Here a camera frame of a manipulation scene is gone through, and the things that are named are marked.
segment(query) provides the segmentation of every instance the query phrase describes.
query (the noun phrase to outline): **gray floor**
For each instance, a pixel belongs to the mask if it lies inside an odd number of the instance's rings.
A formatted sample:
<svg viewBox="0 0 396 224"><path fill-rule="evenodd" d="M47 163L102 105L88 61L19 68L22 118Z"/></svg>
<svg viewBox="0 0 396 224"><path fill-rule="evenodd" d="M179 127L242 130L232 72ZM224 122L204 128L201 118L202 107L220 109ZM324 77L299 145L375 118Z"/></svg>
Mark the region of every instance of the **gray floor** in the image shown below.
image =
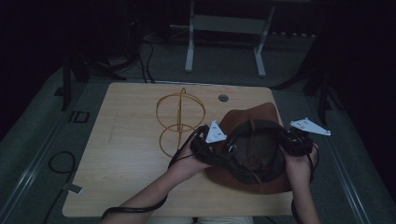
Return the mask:
<svg viewBox="0 0 396 224"><path fill-rule="evenodd" d="M292 38L270 35L262 54L268 76L257 76L253 52L249 46L236 47L221 42L207 43L198 39L194 67L184 72L187 43L178 36L168 43L153 43L154 53L149 70L157 84L188 82L240 86L270 87L295 75L313 38ZM141 55L146 62L150 47L143 45ZM128 82L142 82L138 66L121 72ZM41 92L14 125L0 149L1 223L42 223L66 175L53 173L47 163L51 156L64 150L72 152L79 161L92 130L107 86L113 80L93 75L87 84L73 83L73 102L61 112L62 98L53 93L62 85L61 71L54 74ZM279 113L290 120L310 118L319 123L318 97L302 94L304 82L283 91L274 91ZM347 113L338 110L330 101L327 129L331 137L312 135L320 145L320 162L312 183L315 202L323 223L395 223L396 207L378 177L364 145ZM69 123L73 110L88 111L86 124ZM39 163L32 163L38 158ZM60 169L68 169L69 158L54 162ZM25 173L35 169L36 175ZM15 191L24 184L24 191ZM48 223L97 223L98 217L70 218L62 215L66 193L61 195L49 216ZM272 217L275 223L292 223L291 217ZM256 217L256 223L270 223Z"/></svg>

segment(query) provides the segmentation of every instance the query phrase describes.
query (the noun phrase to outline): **black cable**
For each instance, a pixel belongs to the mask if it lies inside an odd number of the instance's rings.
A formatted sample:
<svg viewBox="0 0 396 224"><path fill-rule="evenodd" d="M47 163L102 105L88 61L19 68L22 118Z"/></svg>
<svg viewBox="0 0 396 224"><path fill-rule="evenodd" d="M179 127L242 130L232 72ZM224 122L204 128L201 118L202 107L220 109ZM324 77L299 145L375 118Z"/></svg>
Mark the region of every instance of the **black cable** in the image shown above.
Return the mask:
<svg viewBox="0 0 396 224"><path fill-rule="evenodd" d="M191 156L195 156L195 154L192 153L192 154L190 154L190 155L188 155L188 156L184 156L184 157L177 158L177 160L175 160L175 162L181 161L181 160L186 159L186 158L191 157Z"/></svg>
<svg viewBox="0 0 396 224"><path fill-rule="evenodd" d="M149 207L142 207L142 208L132 208L132 207L111 207L108 208L102 215L101 220L112 213L147 213L157 210L166 202L167 195L157 204L149 206Z"/></svg>
<svg viewBox="0 0 396 224"><path fill-rule="evenodd" d="M129 65L127 65L127 66L124 66L123 68L118 68L118 69L116 69L116 70L113 70L113 69L111 69L112 71L114 71L114 72L117 72L116 74L117 75L119 75L119 74L122 74L122 73L124 73L124 72L126 72L126 71L128 71L128 70L131 70L132 68L134 68L135 66L137 66L137 57L138 56L136 56L136 58L134 58L134 60L133 61L131 61L131 63L129 64Z"/></svg>
<svg viewBox="0 0 396 224"><path fill-rule="evenodd" d="M151 48L151 53L149 54L148 61L146 63L146 72L148 74L148 78L151 81L151 83L155 83L155 80L154 78L152 78L151 73L149 71L149 62L151 61L152 54L154 53L154 47L152 47L152 45L148 41L143 40L142 43L149 45Z"/></svg>
<svg viewBox="0 0 396 224"><path fill-rule="evenodd" d="M312 145L312 146L313 146L313 147L315 148L315 150L317 151L317 164L314 166L314 163L313 163L313 161L312 161L312 158L311 158L311 157L309 156L309 154L307 153L307 154L306 154L306 157L307 157L308 160L309 160L309 164L310 164L310 168L311 168L310 182L312 182L312 180L314 179L314 172L315 172L315 170L317 169L318 164L319 164L319 150L318 150L317 146L315 146L315 144ZM301 219L300 219L300 217L299 217L299 215L298 215L298 213L297 213L297 209L296 209L296 206L295 206L295 204L294 204L294 200L291 201L291 213L293 214L294 220L297 222L297 224L304 224L304 223L301 221Z"/></svg>
<svg viewBox="0 0 396 224"><path fill-rule="evenodd" d="M140 57L140 54L137 56L137 60L140 62L141 69L142 69L142 78L145 80L145 83L148 83L148 80L146 79L145 75L145 65L143 65L142 57Z"/></svg>
<svg viewBox="0 0 396 224"><path fill-rule="evenodd" d="M143 26L142 26L143 14L142 14L142 9L139 7L139 5L133 0L121 1L121 2L123 4L123 9L124 9L123 12L124 12L124 17L126 20L126 27L127 27L127 30L126 30L127 39L126 39L126 43L125 43L125 49L122 53L122 55L124 55L126 57L126 62L115 64L115 65L104 65L104 67L111 72L116 72L116 71L121 70L128 66L130 66L130 67L134 66L134 63L137 60L138 55L134 54L134 49L131 49L131 48L134 48L134 45L131 44L132 30L134 27L134 31L137 33L137 35L140 35L141 30L143 29ZM101 24L97 18L98 10L97 10L95 3L93 1L91 2L91 7L92 7L92 10L95 12L94 19L96 21L96 25L98 27L100 27ZM131 16L129 14L128 7L133 7L134 12L137 16L135 16L134 18L130 18ZM101 35L99 35L99 38L102 38L102 42L105 42L105 40L103 39L103 37Z"/></svg>
<svg viewBox="0 0 396 224"><path fill-rule="evenodd" d="M53 161L56 157L58 157L58 156L60 156L60 155L62 155L62 154L67 154L67 155L69 155L69 156L72 158L72 167L70 168L70 170L60 171L60 170L57 170L57 169L55 169L55 168L53 167L52 161ZM49 159L48 165L49 165L49 168L51 169L51 171L54 172L54 173L56 173L56 174L62 174L62 175L68 174L66 180L64 181L65 184L66 184L66 183L69 183L71 177L73 176L73 173L77 170L76 158L75 158L75 156L74 156L71 152L69 152L69 151L61 151L61 152L56 153L55 155L53 155L53 156ZM50 213L52 212L53 207L54 207L55 204L58 202L58 200L59 200L59 198L61 197L61 195L62 195L63 192L64 192L64 189L61 189L61 190L58 192L58 195L55 197L54 201L52 202L52 205L51 205L50 208L49 208L48 213L46 214L46 217L45 217L45 219L44 219L44 221L43 221L43 224L46 224L46 223L48 222L48 219L49 219L49 217L50 217Z"/></svg>

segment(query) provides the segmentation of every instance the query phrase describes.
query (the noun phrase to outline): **white metal stand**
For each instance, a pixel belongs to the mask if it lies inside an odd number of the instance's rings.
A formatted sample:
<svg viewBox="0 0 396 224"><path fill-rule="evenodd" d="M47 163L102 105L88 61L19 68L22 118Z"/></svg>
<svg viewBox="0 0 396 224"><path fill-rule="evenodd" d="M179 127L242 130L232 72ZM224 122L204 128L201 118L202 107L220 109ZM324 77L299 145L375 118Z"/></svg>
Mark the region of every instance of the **white metal stand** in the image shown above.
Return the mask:
<svg viewBox="0 0 396 224"><path fill-rule="evenodd" d="M194 59L194 30L207 30L261 35L261 41L259 45L253 49L253 53L256 59L259 77L265 77L265 69L262 63L262 47L264 46L265 38L268 36L268 30L270 28L271 19L274 16L274 12L275 7L271 7L271 10L266 20L195 15L194 0L191 0L190 39L189 47L187 50L185 71L192 71L192 64Z"/></svg>

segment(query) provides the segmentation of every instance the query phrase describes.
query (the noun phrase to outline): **round hole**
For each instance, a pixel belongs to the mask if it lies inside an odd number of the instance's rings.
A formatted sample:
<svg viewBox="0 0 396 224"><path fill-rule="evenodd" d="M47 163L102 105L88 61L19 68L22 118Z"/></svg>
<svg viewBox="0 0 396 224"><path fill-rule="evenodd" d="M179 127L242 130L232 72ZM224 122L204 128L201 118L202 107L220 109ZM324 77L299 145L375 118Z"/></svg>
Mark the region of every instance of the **round hole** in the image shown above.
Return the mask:
<svg viewBox="0 0 396 224"><path fill-rule="evenodd" d="M230 98L228 98L228 95L226 94L220 94L219 95L219 100L222 102L227 102Z"/></svg>

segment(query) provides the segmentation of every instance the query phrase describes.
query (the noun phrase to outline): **table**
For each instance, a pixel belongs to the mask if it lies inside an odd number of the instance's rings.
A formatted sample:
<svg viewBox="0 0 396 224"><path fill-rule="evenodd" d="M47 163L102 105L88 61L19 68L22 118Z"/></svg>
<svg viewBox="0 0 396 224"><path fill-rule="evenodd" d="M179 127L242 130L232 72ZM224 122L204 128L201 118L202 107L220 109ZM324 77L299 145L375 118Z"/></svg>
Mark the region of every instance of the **table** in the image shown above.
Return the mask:
<svg viewBox="0 0 396 224"><path fill-rule="evenodd" d="M109 86L81 158L73 184L80 194L69 192L63 213L67 217L99 217L118 206L161 175L169 157L160 150L164 127L156 118L160 98L178 93L198 97L205 106L202 124L218 122L230 109L246 109L275 102L271 91L261 87L233 87L180 84L113 83ZM229 100L221 102L219 96ZM176 122L177 97L159 106L158 117L166 125ZM202 108L182 99L182 122L195 124ZM182 134L182 143L190 133ZM162 146L174 153L177 133L165 132ZM290 215L291 192L255 195L227 189L211 182L205 172L177 186L154 217L276 216Z"/></svg>

